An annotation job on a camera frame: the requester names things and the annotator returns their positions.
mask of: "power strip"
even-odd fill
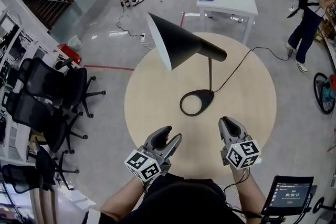
[[[142,33],[141,43],[145,42],[145,38],[146,38],[146,33]]]

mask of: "white box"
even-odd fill
[[[251,140],[232,144],[226,158],[239,170],[254,165],[260,154],[261,152],[257,141]]]
[[[134,176],[144,182],[147,182],[161,172],[155,159],[137,150],[133,150],[124,163]]]

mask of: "black mesh office chair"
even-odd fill
[[[68,154],[68,151],[63,151],[61,157],[59,159],[59,163],[57,164],[56,161],[58,158],[52,158],[49,153],[39,145],[37,138],[35,138],[35,144],[37,147],[37,154],[36,154],[36,169],[42,175],[42,178],[45,184],[54,185],[54,177],[55,173],[61,177],[62,181],[64,182],[65,186],[68,190],[74,190],[74,188],[69,188],[69,185],[64,177],[64,173],[72,173],[72,174],[79,174],[79,170],[64,170],[63,169],[63,160],[64,154]]]
[[[14,191],[18,194],[35,188],[53,191],[52,186],[55,185],[54,177],[55,174],[58,173],[67,189],[74,190],[74,188],[69,188],[64,173],[78,174],[79,171],[63,170],[62,168],[64,154],[68,152],[62,152],[59,163],[57,164],[57,158],[52,158],[43,147],[39,146],[37,139],[35,139],[35,144],[38,150],[37,154],[30,154],[31,157],[36,159],[35,167],[11,164],[4,165],[1,168],[1,172],[5,183],[12,184]]]
[[[49,189],[49,187],[43,183],[41,174],[33,166],[8,164],[1,168],[1,173],[5,183],[11,184],[14,191],[18,194],[25,193],[34,188]]]
[[[45,140],[52,152],[57,152],[63,144],[64,139],[67,141],[69,152],[71,149],[70,135],[81,139],[87,139],[88,136],[80,136],[74,133],[71,128],[77,121],[82,112],[67,124],[68,115],[63,115],[61,109],[54,108],[50,104],[39,102],[33,95],[22,89],[20,93],[10,92],[6,101],[6,110],[12,116],[13,121],[27,125],[37,132],[43,132]]]
[[[87,93],[92,80],[87,81],[85,68],[74,69],[71,66],[72,59],[69,58],[56,64],[56,69],[68,66],[69,70],[63,73],[49,67],[41,59],[25,59],[19,69],[18,79],[24,84],[24,88],[34,96],[44,97],[53,102],[54,105],[62,105],[77,112],[78,105],[82,102],[86,115],[93,118],[89,113],[86,98],[94,95],[105,95],[105,91]]]

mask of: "red tape line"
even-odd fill
[[[126,67],[91,66],[91,65],[84,65],[84,67],[94,67],[94,68],[106,68],[106,69],[117,69],[117,70],[134,71],[134,68],[126,68]]]

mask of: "person's arm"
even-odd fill
[[[133,210],[143,192],[141,181],[133,177],[120,191],[107,199],[100,211],[119,221]]]
[[[233,178],[235,182],[238,182],[244,170],[236,170],[233,166],[231,166]],[[245,173],[244,178],[245,180],[248,176],[248,171]],[[242,211],[252,212],[257,215],[260,215],[262,208],[266,202],[266,198],[261,192],[260,188],[258,187],[257,183],[254,181],[252,175],[250,174],[249,177],[244,181],[236,185],[238,193],[239,193],[239,200],[242,206]],[[247,224],[260,224],[260,218],[246,218]]]
[[[326,10],[331,4],[335,3],[335,0],[319,0],[320,7]]]

